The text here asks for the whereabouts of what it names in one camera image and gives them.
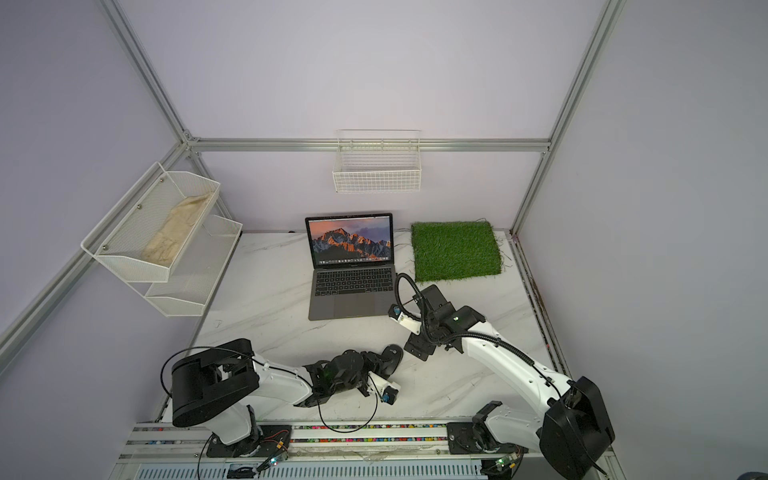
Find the grey laptop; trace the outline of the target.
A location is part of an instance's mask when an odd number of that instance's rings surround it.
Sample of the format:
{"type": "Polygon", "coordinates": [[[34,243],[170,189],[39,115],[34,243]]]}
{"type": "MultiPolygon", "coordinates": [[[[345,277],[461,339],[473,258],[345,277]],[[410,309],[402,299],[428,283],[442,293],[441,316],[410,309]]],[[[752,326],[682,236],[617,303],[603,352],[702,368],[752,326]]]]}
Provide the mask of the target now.
{"type": "Polygon", "coordinates": [[[313,268],[308,319],[382,316],[395,303],[393,215],[305,219],[313,268]]]}

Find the black wireless mouse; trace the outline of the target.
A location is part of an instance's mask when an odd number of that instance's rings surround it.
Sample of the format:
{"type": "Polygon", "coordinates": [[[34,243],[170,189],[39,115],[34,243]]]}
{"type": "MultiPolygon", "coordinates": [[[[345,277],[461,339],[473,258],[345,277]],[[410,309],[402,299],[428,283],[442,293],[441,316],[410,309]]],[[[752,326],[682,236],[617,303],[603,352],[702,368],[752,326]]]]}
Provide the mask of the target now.
{"type": "Polygon", "coordinates": [[[385,379],[390,378],[400,365],[403,354],[404,351],[399,345],[388,345],[380,354],[378,375],[385,379]]]}

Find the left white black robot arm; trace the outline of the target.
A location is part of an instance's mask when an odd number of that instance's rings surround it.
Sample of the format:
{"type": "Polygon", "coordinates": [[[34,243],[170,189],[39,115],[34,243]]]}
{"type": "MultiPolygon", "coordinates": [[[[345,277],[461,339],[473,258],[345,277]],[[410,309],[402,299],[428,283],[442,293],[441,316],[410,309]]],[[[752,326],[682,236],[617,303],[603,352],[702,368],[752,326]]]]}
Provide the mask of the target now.
{"type": "Polygon", "coordinates": [[[164,388],[172,425],[203,426],[227,446],[254,438],[256,420],[270,403],[318,408],[337,394],[357,390],[393,404],[399,387],[390,377],[404,354],[391,344],[380,353],[346,350],[331,360],[285,367],[258,359],[245,338],[189,351],[189,356],[164,364],[170,369],[171,381],[164,388]]]}

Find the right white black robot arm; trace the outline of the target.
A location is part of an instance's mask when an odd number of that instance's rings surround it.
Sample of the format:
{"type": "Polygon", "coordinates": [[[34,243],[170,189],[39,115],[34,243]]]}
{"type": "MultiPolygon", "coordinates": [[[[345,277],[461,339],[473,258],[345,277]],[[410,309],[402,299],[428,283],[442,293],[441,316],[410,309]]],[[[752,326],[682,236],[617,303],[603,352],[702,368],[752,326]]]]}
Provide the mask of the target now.
{"type": "Polygon", "coordinates": [[[390,309],[391,318],[411,332],[407,352],[427,360],[439,348],[455,350],[492,371],[528,406],[519,411],[491,400],[471,420],[448,423],[452,454],[495,455],[485,473],[497,479],[513,478],[529,451],[541,453],[565,479],[606,472],[599,461],[615,431],[593,381],[574,380],[536,361],[477,310],[454,308],[435,285],[415,289],[412,299],[417,313],[408,311],[401,299],[390,309]]]}

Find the green artificial grass mat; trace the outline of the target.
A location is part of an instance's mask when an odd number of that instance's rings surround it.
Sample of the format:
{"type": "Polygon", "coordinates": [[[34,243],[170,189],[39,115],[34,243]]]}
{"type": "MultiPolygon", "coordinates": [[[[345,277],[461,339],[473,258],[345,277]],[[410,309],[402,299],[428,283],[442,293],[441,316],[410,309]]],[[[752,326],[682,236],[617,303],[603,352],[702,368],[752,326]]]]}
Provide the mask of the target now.
{"type": "Polygon", "coordinates": [[[488,221],[417,222],[411,226],[417,282],[502,273],[502,255],[488,221]]]}

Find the white lower mesh shelf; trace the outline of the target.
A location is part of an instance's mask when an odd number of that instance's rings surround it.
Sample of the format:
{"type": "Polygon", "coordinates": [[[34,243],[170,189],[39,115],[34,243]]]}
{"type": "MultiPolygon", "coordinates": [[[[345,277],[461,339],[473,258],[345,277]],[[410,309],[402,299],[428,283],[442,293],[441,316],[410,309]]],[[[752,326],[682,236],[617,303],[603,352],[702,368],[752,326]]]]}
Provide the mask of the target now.
{"type": "Polygon", "coordinates": [[[204,315],[242,234],[242,224],[209,215],[167,282],[128,286],[165,317],[204,315]]]}

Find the white mesh shelf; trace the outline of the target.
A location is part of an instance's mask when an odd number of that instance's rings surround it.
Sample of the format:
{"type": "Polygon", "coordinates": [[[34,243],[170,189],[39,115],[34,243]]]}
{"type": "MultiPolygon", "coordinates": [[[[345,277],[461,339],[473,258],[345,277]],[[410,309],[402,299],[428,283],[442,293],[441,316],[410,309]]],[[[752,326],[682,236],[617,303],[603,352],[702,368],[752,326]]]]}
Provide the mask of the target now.
{"type": "Polygon", "coordinates": [[[156,163],[91,230],[81,242],[81,249],[126,283],[165,283],[211,212],[219,193],[220,183],[215,180],[188,171],[167,170],[156,163]],[[142,260],[142,251],[160,230],[170,210],[187,197],[207,193],[212,197],[171,266],[142,260]]]}
{"type": "Polygon", "coordinates": [[[204,315],[242,234],[242,224],[209,215],[167,282],[128,286],[165,317],[204,315]]]}

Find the beige cloth in shelf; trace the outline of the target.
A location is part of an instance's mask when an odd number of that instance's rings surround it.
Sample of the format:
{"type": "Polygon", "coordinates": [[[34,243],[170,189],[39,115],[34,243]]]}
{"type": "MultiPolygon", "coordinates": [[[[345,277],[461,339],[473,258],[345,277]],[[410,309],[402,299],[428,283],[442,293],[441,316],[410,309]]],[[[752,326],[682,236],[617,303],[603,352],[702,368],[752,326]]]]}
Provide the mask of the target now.
{"type": "Polygon", "coordinates": [[[141,259],[170,267],[211,197],[211,193],[187,197],[173,207],[160,230],[142,251],[141,259]]]}

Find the white upper mesh shelf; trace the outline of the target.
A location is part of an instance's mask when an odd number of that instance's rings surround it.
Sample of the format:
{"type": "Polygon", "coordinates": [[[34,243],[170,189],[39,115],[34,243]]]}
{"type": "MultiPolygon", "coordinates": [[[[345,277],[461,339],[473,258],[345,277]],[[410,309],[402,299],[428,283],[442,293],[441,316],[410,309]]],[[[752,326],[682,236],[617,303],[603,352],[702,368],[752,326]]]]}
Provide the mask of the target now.
{"type": "Polygon", "coordinates": [[[211,212],[219,193],[220,183],[215,180],[188,171],[167,170],[156,163],[91,230],[81,242],[81,249],[126,283],[165,283],[211,212]],[[171,266],[142,260],[142,251],[160,230],[170,210],[187,197],[207,193],[212,197],[171,266]]]}

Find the aluminium front rail frame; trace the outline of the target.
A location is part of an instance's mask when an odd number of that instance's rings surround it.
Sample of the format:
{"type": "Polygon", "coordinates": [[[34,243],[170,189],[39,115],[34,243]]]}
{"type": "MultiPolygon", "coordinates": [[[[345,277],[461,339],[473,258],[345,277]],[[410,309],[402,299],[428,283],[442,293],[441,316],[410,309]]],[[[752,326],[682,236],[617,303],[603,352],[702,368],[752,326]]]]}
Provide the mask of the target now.
{"type": "Polygon", "coordinates": [[[510,447],[463,453],[441,420],[374,421],[342,433],[342,424],[268,422],[266,442],[251,457],[220,454],[202,427],[169,423],[134,426],[113,479],[485,479],[492,468],[514,479],[555,479],[533,450],[510,447]]]}

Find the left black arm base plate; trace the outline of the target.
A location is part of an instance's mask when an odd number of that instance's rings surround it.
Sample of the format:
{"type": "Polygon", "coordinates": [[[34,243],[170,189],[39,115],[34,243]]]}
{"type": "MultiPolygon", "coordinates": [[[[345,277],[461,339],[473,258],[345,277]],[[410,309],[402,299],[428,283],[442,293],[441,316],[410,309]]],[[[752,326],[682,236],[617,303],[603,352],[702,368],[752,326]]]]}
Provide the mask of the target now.
{"type": "Polygon", "coordinates": [[[290,425],[257,425],[255,433],[232,445],[224,445],[213,435],[206,447],[206,458],[272,458],[290,446],[290,425]]]}

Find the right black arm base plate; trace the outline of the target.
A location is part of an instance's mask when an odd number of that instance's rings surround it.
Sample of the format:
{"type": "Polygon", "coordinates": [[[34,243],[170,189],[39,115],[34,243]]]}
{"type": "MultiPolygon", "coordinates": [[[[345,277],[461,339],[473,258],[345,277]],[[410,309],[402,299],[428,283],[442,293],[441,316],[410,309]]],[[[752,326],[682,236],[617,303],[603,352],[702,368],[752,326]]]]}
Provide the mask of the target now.
{"type": "Polygon", "coordinates": [[[449,422],[446,425],[448,449],[458,454],[527,454],[529,449],[496,440],[490,430],[479,423],[449,422]]]}

